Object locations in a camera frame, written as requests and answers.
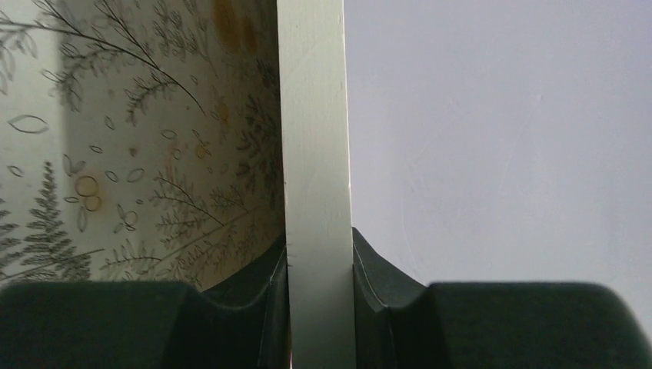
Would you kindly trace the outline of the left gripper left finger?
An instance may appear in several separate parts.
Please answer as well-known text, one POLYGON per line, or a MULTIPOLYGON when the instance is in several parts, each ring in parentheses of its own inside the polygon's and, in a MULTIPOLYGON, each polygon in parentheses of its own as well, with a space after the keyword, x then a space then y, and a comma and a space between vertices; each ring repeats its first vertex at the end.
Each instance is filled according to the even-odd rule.
POLYGON ((206 291, 180 281, 1 291, 3 368, 286 368, 286 241, 206 291))

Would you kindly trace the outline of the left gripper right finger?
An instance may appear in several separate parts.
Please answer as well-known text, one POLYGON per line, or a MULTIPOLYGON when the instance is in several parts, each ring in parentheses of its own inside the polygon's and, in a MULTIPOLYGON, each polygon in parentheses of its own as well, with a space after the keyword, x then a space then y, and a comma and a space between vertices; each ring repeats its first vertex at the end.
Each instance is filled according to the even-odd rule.
POLYGON ((630 308, 599 284, 422 285, 353 231, 359 368, 649 368, 630 308))

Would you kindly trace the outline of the light wooden picture frame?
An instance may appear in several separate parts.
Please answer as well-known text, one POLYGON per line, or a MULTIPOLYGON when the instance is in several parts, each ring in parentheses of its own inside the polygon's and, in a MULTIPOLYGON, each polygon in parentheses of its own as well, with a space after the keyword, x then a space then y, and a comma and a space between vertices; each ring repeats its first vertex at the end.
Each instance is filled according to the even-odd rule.
POLYGON ((296 368, 353 368, 344 3, 279 1, 291 346, 296 368))

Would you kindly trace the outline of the floral patterned table mat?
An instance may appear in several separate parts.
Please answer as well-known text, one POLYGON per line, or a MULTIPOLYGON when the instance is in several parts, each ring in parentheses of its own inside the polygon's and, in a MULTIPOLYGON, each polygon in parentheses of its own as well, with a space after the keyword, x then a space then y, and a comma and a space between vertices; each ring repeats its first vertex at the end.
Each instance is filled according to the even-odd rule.
POLYGON ((274 1, 1 3, 1 283, 210 288, 284 230, 274 1))

